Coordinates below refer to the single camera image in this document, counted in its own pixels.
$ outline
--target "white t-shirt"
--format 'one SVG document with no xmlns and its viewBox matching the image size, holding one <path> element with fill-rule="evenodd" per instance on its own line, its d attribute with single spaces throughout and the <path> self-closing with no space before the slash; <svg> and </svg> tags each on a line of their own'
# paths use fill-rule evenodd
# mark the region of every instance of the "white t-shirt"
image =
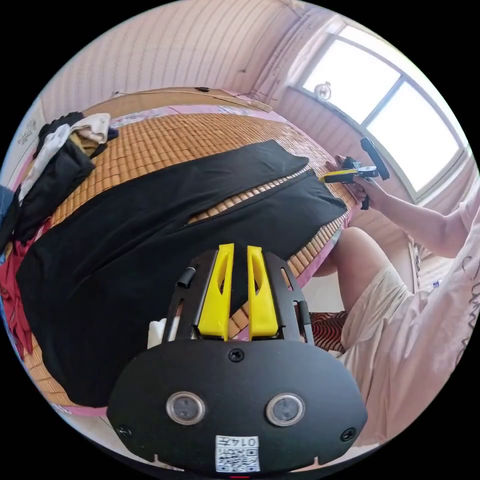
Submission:
<svg viewBox="0 0 480 480">
<path fill-rule="evenodd" d="M 444 387 L 470 340 L 480 313 L 478 182 L 459 212 L 469 233 L 448 274 L 438 288 L 400 304 L 382 329 L 372 364 L 362 365 L 372 374 L 368 422 L 357 447 L 382 444 L 407 428 Z"/>
</svg>

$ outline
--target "red cloth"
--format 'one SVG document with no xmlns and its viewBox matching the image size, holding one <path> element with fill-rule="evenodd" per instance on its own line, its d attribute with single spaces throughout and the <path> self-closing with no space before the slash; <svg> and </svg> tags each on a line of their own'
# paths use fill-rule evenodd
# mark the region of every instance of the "red cloth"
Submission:
<svg viewBox="0 0 480 480">
<path fill-rule="evenodd" d="M 30 245 L 43 235 L 50 226 L 51 219 L 49 218 L 38 229 L 35 237 L 29 240 L 26 245 L 22 245 L 19 241 L 16 241 L 12 245 L 11 253 L 5 260 L 5 263 L 0 265 L 0 294 L 3 300 L 3 309 L 5 310 L 8 328 L 15 339 L 16 348 L 22 360 L 24 359 L 24 349 L 31 354 L 33 346 L 32 332 L 27 317 L 25 316 L 19 286 L 17 285 L 17 270 L 27 254 Z"/>
</svg>

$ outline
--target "bed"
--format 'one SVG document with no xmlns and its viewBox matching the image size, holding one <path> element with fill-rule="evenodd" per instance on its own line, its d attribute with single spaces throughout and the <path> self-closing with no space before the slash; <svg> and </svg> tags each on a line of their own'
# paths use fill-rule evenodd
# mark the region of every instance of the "bed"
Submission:
<svg viewBox="0 0 480 480">
<path fill-rule="evenodd" d="M 97 105 L 85 112 L 99 111 L 112 115 L 111 126 L 119 130 L 118 138 L 108 144 L 105 152 L 93 161 L 96 168 L 90 176 L 58 207 L 51 218 L 52 227 L 61 223 L 76 209 L 106 189 L 135 177 L 188 162 L 194 158 L 236 149 L 244 145 L 275 140 L 290 153 L 309 158 L 308 166 L 318 175 L 325 174 L 326 161 L 332 157 L 305 133 L 274 112 L 239 106 L 227 100 L 178 92 L 156 95 L 125 95 Z M 223 96 L 234 96 L 222 92 Z M 24 177 L 28 166 L 20 174 Z M 286 181 L 279 178 L 268 184 L 245 191 L 205 211 L 190 222 L 212 217 L 259 192 L 273 189 Z M 341 198 L 347 213 L 324 226 L 288 264 L 299 285 L 303 287 L 313 276 L 335 244 L 339 232 L 348 225 L 358 209 L 356 199 L 341 184 L 329 184 L 331 192 Z M 248 305 L 230 319 L 229 338 L 248 339 Z M 64 389 L 45 368 L 41 349 L 33 339 L 33 353 L 25 352 L 24 365 L 44 397 L 57 409 L 76 415 L 104 415 L 104 408 L 90 408 L 71 402 Z"/>
</svg>

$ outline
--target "qr code label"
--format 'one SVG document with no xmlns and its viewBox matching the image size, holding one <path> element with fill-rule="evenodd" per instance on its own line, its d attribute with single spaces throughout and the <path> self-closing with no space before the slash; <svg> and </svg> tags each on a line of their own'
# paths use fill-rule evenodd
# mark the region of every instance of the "qr code label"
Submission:
<svg viewBox="0 0 480 480">
<path fill-rule="evenodd" d="M 259 472 L 259 438 L 257 436 L 215 437 L 217 472 Z"/>
</svg>

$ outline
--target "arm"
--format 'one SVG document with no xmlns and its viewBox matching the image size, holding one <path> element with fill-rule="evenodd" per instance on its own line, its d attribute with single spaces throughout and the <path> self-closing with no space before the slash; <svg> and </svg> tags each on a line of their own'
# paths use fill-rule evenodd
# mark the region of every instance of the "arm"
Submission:
<svg viewBox="0 0 480 480">
<path fill-rule="evenodd" d="M 354 190 L 359 200 L 368 195 L 372 208 L 385 215 L 433 254 L 454 258 L 463 247 L 468 232 L 458 210 L 444 216 L 388 195 L 374 181 L 360 177 L 354 181 Z"/>
</svg>

